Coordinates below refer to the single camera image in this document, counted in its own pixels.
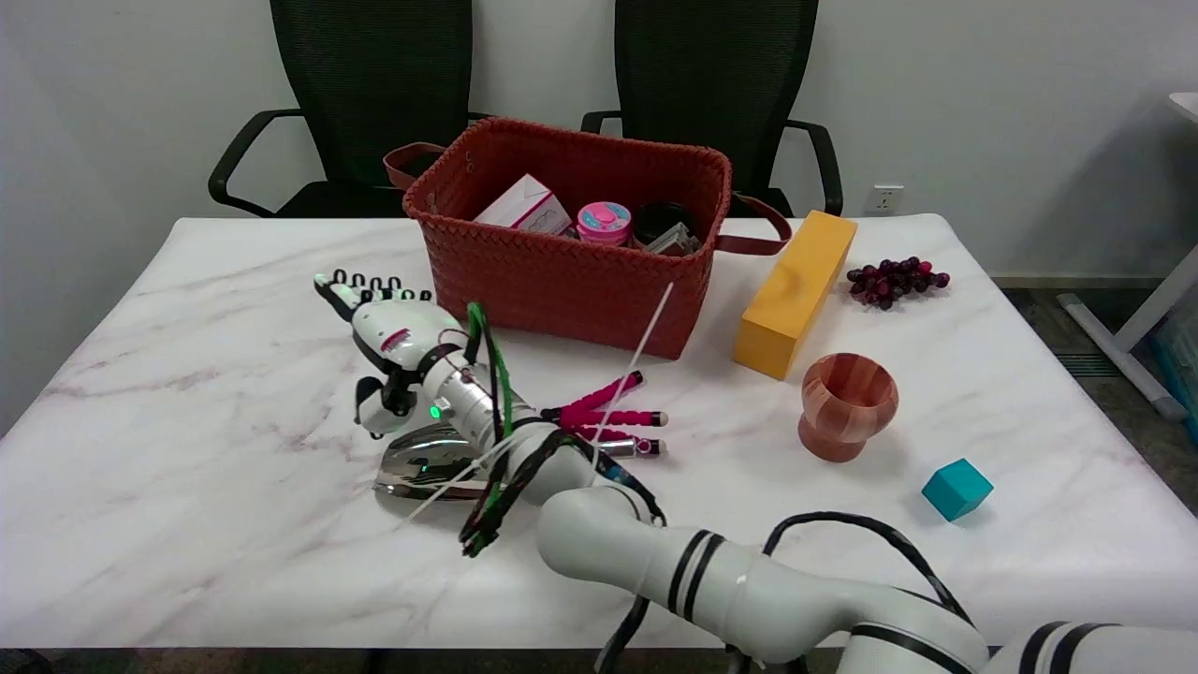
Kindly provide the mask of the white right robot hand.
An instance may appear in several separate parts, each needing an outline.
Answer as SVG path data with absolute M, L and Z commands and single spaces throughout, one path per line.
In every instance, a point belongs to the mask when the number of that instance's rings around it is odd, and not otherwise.
M 363 274 L 314 277 L 314 289 L 351 326 L 359 353 L 380 372 L 355 389 L 355 423 L 373 439 L 400 432 L 415 414 L 432 364 L 462 350 L 468 334 L 456 318 L 398 278 Z

